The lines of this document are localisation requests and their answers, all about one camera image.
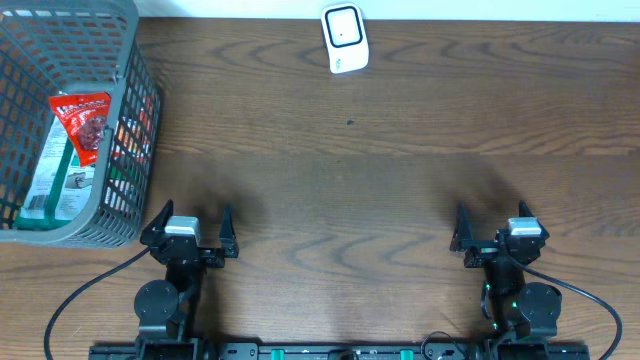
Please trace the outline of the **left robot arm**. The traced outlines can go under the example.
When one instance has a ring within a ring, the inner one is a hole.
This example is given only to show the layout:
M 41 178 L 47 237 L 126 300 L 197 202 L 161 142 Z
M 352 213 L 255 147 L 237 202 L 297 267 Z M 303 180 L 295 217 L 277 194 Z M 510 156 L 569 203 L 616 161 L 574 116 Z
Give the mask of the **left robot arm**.
M 175 216 L 168 201 L 142 230 L 140 242 L 166 267 L 165 277 L 143 285 L 134 299 L 139 318 L 135 355 L 139 360 L 208 360 L 218 357 L 216 347 L 193 334 L 204 275 L 225 266 L 239 255 L 232 211 L 224 209 L 217 248 L 200 245 L 196 217 Z

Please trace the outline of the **white green 3M package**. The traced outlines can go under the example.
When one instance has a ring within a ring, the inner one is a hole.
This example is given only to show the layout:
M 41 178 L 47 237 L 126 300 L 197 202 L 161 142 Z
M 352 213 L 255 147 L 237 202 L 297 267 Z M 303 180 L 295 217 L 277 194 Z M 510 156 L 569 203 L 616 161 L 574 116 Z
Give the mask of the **white green 3M package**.
M 80 165 L 66 130 L 55 117 L 14 226 L 44 231 L 70 223 L 89 201 L 94 174 L 95 165 Z

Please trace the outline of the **white barcode scanner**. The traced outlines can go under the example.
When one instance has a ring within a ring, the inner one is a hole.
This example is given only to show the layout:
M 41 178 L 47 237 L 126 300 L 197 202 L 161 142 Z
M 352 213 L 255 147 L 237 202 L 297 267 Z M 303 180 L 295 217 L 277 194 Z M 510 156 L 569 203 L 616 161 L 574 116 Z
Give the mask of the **white barcode scanner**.
M 361 9 L 354 3 L 326 7 L 321 14 L 323 35 L 333 74 L 365 68 L 369 62 L 369 43 Z

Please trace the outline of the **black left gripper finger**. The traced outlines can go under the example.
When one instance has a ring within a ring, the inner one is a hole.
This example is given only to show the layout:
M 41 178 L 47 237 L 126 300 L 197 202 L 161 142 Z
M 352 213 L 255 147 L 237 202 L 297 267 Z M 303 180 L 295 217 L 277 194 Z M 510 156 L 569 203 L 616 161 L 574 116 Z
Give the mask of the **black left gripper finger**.
M 232 209 L 230 206 L 226 206 L 224 209 L 218 239 L 226 258 L 238 257 L 239 246 L 233 226 Z
M 173 208 L 173 201 L 168 200 L 162 210 L 156 215 L 156 217 L 151 220 L 149 224 L 142 230 L 142 244 L 158 244 L 163 242 L 165 226 L 170 217 L 173 215 Z

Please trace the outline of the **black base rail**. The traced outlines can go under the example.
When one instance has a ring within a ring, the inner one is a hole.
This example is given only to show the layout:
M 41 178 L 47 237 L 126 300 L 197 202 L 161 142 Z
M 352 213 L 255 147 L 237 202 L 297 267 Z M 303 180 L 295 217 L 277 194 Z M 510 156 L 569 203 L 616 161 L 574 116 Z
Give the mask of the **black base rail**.
M 165 349 L 148 346 L 93 346 L 90 360 L 206 359 L 206 360 L 455 360 L 485 359 L 482 352 L 448 343 L 419 346 L 259 346 L 254 343 L 227 343 L 200 350 L 193 345 L 170 345 Z

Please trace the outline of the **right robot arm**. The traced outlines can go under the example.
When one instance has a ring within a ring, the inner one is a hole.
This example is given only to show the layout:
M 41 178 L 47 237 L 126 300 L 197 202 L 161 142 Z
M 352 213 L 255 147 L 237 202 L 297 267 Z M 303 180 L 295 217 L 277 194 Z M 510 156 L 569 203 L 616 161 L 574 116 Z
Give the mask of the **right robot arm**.
M 467 359 L 548 359 L 548 340 L 557 335 L 562 295 L 554 286 L 525 280 L 524 268 L 538 259 L 549 238 L 525 202 L 491 240 L 476 240 L 462 204 L 450 250 L 464 255 L 466 268 L 481 268 L 485 282 L 481 310 L 494 333 L 468 345 Z

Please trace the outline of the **red candy bag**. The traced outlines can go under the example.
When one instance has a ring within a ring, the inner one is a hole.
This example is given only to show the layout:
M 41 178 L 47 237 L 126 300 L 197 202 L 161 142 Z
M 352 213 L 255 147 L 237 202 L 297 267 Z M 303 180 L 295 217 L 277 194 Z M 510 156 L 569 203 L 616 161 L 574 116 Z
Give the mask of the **red candy bag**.
M 81 167 L 97 161 L 104 139 L 111 97 L 106 92 L 58 95 L 49 98 L 52 112 L 58 118 L 74 146 Z

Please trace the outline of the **grey plastic mesh basket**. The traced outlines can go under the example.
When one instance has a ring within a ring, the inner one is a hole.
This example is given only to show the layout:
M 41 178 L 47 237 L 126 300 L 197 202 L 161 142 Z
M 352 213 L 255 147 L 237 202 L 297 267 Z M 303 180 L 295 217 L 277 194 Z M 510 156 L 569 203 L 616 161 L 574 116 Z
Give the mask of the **grey plastic mesh basket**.
M 4 1 L 1 4 L 1 240 L 35 246 L 116 248 L 142 227 L 161 97 L 136 43 L 128 0 Z M 106 92 L 111 106 L 88 201 L 68 223 L 22 230 L 54 115 L 56 95 Z

